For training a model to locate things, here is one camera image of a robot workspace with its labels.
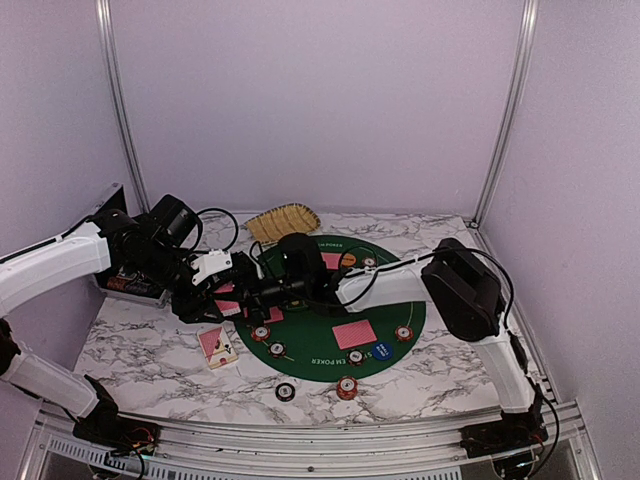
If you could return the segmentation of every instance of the wall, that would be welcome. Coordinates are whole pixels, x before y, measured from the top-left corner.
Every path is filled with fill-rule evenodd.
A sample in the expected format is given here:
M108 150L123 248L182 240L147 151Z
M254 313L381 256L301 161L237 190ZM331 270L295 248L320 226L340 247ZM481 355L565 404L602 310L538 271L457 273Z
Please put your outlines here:
M2 256L68 228L127 173L94 4L0 0L0 11ZM101 302L77 281L7 319L15 338L73 367ZM0 385L0 477L14 478L37 410Z
M151 200L471 215L523 3L121 0Z
M604 478L640 470L640 4L544 0L486 232Z

